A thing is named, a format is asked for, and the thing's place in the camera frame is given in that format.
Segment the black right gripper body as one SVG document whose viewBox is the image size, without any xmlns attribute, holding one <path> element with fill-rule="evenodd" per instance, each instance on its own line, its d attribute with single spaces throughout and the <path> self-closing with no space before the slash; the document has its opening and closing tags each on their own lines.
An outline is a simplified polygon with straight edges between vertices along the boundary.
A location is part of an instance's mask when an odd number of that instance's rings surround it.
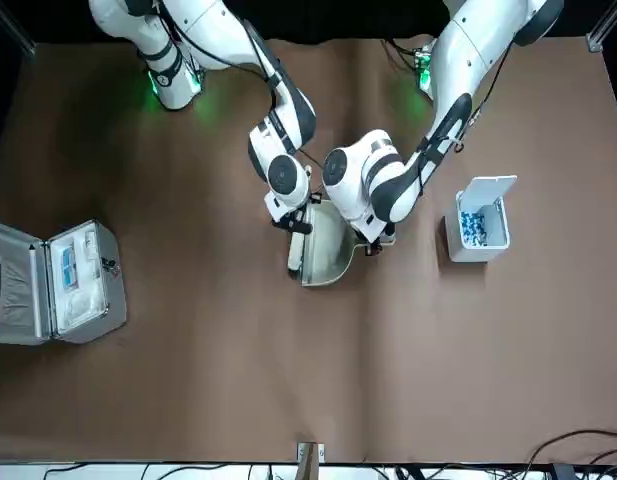
<svg viewBox="0 0 617 480">
<path fill-rule="evenodd" d="M 313 227 L 306 220 L 307 206 L 284 214 L 279 220 L 271 220 L 271 224 L 278 229 L 285 230 L 290 233 L 299 233 L 309 235 L 312 233 Z"/>
</svg>

